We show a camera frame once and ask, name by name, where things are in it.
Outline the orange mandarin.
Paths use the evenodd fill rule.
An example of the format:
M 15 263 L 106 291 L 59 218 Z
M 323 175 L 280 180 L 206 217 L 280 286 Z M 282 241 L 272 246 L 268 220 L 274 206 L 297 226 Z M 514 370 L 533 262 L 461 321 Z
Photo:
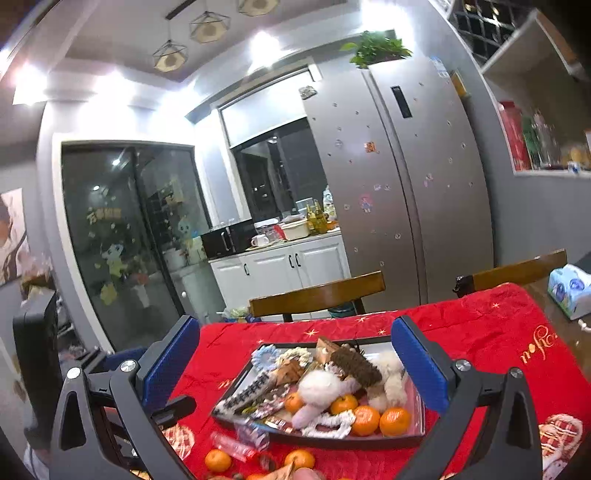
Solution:
M 304 449 L 292 450 L 284 458 L 284 465 L 286 465 L 286 466 L 293 465 L 295 470 L 301 469 L 301 468 L 314 469 L 315 468 L 315 456 L 312 455 L 311 452 L 308 450 L 304 450 Z

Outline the mandarin in tray right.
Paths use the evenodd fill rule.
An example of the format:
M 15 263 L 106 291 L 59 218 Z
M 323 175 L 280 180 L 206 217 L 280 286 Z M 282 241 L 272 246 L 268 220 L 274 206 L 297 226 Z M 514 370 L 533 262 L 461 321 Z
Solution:
M 412 414 L 405 408 L 387 409 L 380 418 L 380 431 L 387 437 L 406 435 L 412 423 Z

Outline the red printed blanket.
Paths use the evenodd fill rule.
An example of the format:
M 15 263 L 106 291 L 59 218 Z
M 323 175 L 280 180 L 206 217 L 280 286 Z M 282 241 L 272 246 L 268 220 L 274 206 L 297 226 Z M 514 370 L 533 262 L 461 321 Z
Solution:
M 486 372 L 521 368 L 538 421 L 544 423 L 557 414 L 580 420 L 580 450 L 590 452 L 590 383 L 556 328 L 523 288 L 504 284 L 462 299 L 410 308 L 405 313 L 453 359 L 466 358 Z M 315 342 L 319 337 L 332 341 L 389 337 L 398 315 L 388 311 L 345 319 L 220 323 L 202 328 L 197 351 L 173 391 L 197 400 L 195 412 L 181 422 L 194 436 L 185 466 L 195 477 L 206 477 L 204 459 L 212 448 L 211 433 L 220 428 L 211 418 L 211 410 L 257 347 Z

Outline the mandarin beside capybara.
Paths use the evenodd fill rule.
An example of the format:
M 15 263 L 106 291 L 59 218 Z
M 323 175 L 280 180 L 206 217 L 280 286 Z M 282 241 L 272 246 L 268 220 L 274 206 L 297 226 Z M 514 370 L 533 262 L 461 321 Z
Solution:
M 219 449 L 210 450 L 204 457 L 204 465 L 207 469 L 214 473 L 222 473 L 228 471 L 232 460 L 228 453 Z

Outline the mandarin in tray middle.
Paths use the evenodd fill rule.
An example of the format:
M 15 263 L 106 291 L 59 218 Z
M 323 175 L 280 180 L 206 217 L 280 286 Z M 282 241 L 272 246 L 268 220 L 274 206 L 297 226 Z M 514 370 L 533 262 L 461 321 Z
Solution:
M 356 419 L 352 425 L 352 433 L 358 437 L 374 435 L 379 429 L 381 414 L 370 405 L 360 405 L 353 410 Z

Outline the black glass sliding door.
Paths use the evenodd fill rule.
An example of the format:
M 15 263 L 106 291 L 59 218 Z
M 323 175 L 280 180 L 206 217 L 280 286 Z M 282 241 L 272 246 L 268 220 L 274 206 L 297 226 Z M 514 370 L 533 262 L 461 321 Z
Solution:
M 61 182 L 82 282 L 114 349 L 148 346 L 193 314 L 177 272 L 211 222 L 191 149 L 67 143 Z

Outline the wooden chair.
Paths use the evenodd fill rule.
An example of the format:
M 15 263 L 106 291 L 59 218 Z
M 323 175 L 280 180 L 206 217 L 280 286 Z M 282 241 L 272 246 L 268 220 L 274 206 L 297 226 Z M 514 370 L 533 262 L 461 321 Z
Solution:
M 566 250 L 559 249 L 530 260 L 459 276 L 456 278 L 453 292 L 458 298 L 462 298 L 504 283 L 528 285 L 548 277 L 553 270 L 561 268 L 567 263 Z
M 353 278 L 294 290 L 249 301 L 254 317 L 280 315 L 284 323 L 294 321 L 294 315 L 329 310 L 351 303 L 355 315 L 366 313 L 363 298 L 386 290 L 382 271 L 363 274 Z

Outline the dark brown cardboard tray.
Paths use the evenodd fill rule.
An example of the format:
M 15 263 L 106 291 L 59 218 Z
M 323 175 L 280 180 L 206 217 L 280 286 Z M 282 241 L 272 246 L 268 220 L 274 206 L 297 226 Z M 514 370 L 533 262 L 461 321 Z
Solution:
M 374 360 L 379 356 L 379 354 L 382 353 L 390 353 L 391 351 L 394 352 L 393 345 L 390 339 L 387 337 L 370 337 L 360 340 L 342 340 L 335 343 L 339 346 L 342 346 L 344 344 L 351 344 L 352 342 L 354 345 L 360 346 L 363 356 L 365 356 L 368 360 Z M 269 346 L 276 346 L 276 350 L 280 354 L 287 352 L 287 350 L 290 348 L 304 348 L 304 350 L 307 350 L 308 353 L 311 353 L 313 350 L 315 350 L 313 348 L 315 347 L 315 344 L 310 342 L 280 343 L 276 345 L 262 344 L 259 349 L 256 349 L 252 353 L 257 354 L 262 352 L 264 349 L 266 349 L 266 347 Z M 247 362 L 245 367 L 243 367 L 242 371 L 239 373 L 238 378 L 236 378 L 235 381 L 231 383 L 228 391 L 226 391 L 221 396 L 221 399 L 219 399 L 217 404 L 215 404 L 215 406 L 212 408 L 211 417 L 225 427 L 252 425 L 252 427 L 259 428 L 261 431 L 269 434 L 270 439 L 273 439 L 273 441 L 314 448 L 370 450 L 409 448 L 419 445 L 426 434 L 425 404 L 411 380 L 408 380 L 405 384 L 407 402 L 403 407 L 408 411 L 408 413 L 410 413 L 410 425 L 408 426 L 406 432 L 397 436 L 383 435 L 379 426 L 374 433 L 367 436 L 356 435 L 355 433 L 352 433 L 352 430 L 349 430 L 348 435 L 342 438 L 333 438 L 334 436 L 330 438 L 328 436 L 318 436 L 320 433 L 338 430 L 337 427 L 329 427 L 328 425 L 324 424 L 318 424 L 320 430 L 315 429 L 318 431 L 318 435 L 304 435 L 301 433 L 301 430 L 294 429 L 293 424 L 291 423 L 291 418 L 293 418 L 293 415 L 288 413 L 283 407 L 276 409 L 273 412 L 270 412 L 269 415 L 263 417 L 253 418 L 250 416 L 250 414 L 242 414 L 243 410 L 248 410 L 250 407 L 253 408 L 253 406 L 256 405 L 256 400 L 254 399 L 242 404 L 242 406 L 236 406 L 235 408 L 232 407 L 233 409 L 224 410 L 221 408 L 221 403 L 224 403 L 225 405 L 230 397 L 245 397 L 245 395 L 242 395 L 242 393 L 245 392 L 245 390 L 249 390 L 250 385 L 259 385 L 259 383 L 261 383 L 257 383 L 256 380 L 260 375 L 262 375 L 262 373 L 256 371 L 256 369 L 252 366 L 252 362 Z M 274 398 L 279 398 L 277 397 L 276 393 L 283 392 L 286 394 L 283 395 L 283 399 L 286 399 L 287 394 L 294 390 L 294 388 L 291 387 L 288 391 L 287 387 L 264 387 L 264 392 L 262 395 L 259 395 L 259 398 L 266 399 L 269 397 L 271 399 L 270 402 L 273 403 Z

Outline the dark brown fuzzy scrunchie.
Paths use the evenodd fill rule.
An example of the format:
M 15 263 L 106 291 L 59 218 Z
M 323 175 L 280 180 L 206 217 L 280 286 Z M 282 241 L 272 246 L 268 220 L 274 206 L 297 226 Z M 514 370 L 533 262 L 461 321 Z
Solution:
M 383 380 L 380 370 L 349 345 L 342 345 L 332 352 L 331 361 L 346 375 L 355 378 L 363 388 L 372 387 Z

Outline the white fluffy pompom plush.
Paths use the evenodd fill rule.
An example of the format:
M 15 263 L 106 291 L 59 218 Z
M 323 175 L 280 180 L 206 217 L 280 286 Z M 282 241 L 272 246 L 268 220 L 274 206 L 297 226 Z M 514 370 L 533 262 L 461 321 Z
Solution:
M 324 412 L 341 393 L 342 380 L 334 373 L 314 370 L 301 379 L 297 394 L 304 406 L 291 419 L 294 429 L 301 430 Z

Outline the white kitchen cabinet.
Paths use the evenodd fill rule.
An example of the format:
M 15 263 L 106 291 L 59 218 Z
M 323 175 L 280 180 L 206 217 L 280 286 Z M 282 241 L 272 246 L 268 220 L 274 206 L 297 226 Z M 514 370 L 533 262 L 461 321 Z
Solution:
M 338 229 L 211 260 L 209 264 L 228 308 L 247 307 L 251 299 L 324 285 L 351 276 Z

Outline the black microwave oven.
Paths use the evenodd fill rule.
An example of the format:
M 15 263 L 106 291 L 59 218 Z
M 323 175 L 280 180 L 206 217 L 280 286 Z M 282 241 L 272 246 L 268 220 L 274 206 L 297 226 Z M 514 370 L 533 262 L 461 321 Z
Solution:
M 224 258 L 245 252 L 256 236 L 252 219 L 215 228 L 200 236 L 206 258 Z

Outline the silver double door refrigerator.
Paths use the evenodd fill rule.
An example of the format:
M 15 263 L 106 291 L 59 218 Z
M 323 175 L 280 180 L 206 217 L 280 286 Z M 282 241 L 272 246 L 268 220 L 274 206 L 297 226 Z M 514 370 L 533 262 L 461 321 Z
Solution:
M 494 262 L 479 149 L 450 80 L 425 56 L 301 89 L 353 275 L 379 271 L 370 311 L 451 299 Z

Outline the green potted plant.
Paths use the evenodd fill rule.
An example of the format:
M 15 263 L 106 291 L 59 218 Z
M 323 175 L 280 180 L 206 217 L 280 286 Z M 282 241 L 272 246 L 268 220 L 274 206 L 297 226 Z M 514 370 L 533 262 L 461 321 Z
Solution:
M 363 31 L 358 41 L 342 45 L 342 52 L 352 52 L 349 59 L 358 69 L 368 69 L 370 65 L 411 58 L 413 52 L 394 33 Z

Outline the white wall shelf unit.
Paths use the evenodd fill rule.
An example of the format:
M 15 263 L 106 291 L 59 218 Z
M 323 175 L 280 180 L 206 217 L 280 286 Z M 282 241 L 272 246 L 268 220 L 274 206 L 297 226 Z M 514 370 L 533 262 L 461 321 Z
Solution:
M 590 178 L 590 77 L 540 10 L 530 11 L 481 74 L 514 174 Z

